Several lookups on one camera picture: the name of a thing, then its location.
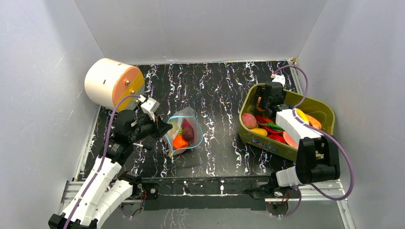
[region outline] green plastic bin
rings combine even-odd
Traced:
[[[252,105],[256,89],[258,86],[261,85],[265,84],[259,83],[250,88],[249,93],[247,94],[247,97],[245,99],[245,102],[242,105],[241,112],[239,113],[239,123],[240,123],[239,136],[244,143],[257,146],[263,150],[266,150],[273,154],[277,154],[288,160],[295,161],[297,159],[296,148],[291,147],[287,144],[283,144],[266,136],[258,135],[255,132],[250,131],[248,128],[245,127],[245,125],[242,124],[242,114],[244,113],[251,113],[253,115],[259,114],[265,116],[264,112],[256,110],[256,107]],[[284,91],[287,92],[287,96],[284,100],[286,104],[294,106],[301,101],[302,95],[288,90]],[[333,126],[335,125],[335,113],[333,112],[331,107],[329,107],[328,105],[324,104],[321,101],[307,97],[298,108],[301,109],[304,113],[311,115],[312,117],[320,121],[320,123],[322,124],[323,131],[325,131],[330,135],[333,134]]]

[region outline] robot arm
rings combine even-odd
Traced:
[[[298,143],[296,165],[273,174],[270,189],[274,191],[278,187],[338,179],[340,167],[337,146],[297,120],[295,111],[284,103],[285,96],[282,83],[270,82],[258,88],[253,101],[256,105],[261,97],[259,107],[268,117],[275,117],[276,124]],[[317,158],[316,154],[323,155],[323,158]]]
[[[132,110],[118,113],[114,121],[113,134],[108,140],[106,157],[102,164],[104,148],[90,172],[89,178],[80,188],[74,200],[61,215],[53,214],[48,221],[50,229],[96,229],[123,200],[134,196],[140,178],[128,172],[121,175],[115,185],[105,194],[107,186],[121,170],[133,152],[133,143],[147,136],[155,139],[163,137],[172,125],[165,123],[155,114],[159,103],[149,98],[141,105],[139,118]]]

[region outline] cylindrical container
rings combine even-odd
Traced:
[[[103,58],[87,72],[85,90],[89,98],[110,110],[129,94],[143,94],[145,80],[138,67]],[[118,107],[133,110],[138,105],[135,97],[128,98]]]

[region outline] green chili pepper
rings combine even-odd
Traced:
[[[281,128],[279,125],[277,125],[275,123],[259,123],[259,125],[267,126],[267,127],[272,128],[273,130],[277,130],[277,131],[284,131],[283,128]]]

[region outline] beet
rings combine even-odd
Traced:
[[[191,127],[184,127],[181,135],[183,139],[188,142],[194,141],[194,130]]]

